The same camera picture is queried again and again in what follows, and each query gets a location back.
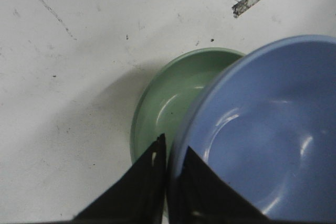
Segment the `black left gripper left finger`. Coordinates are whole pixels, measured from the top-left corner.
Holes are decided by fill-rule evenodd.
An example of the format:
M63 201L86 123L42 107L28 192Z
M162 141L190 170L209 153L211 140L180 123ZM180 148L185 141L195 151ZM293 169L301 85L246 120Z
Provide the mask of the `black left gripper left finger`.
M75 223L161 223L166 139L161 134L131 168L73 218Z

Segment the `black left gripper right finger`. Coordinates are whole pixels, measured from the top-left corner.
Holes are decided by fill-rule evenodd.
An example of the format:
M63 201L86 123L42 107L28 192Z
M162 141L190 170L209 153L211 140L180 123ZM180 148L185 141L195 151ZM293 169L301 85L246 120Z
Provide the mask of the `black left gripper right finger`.
M268 218L223 182L188 147L169 183L170 223L258 223Z

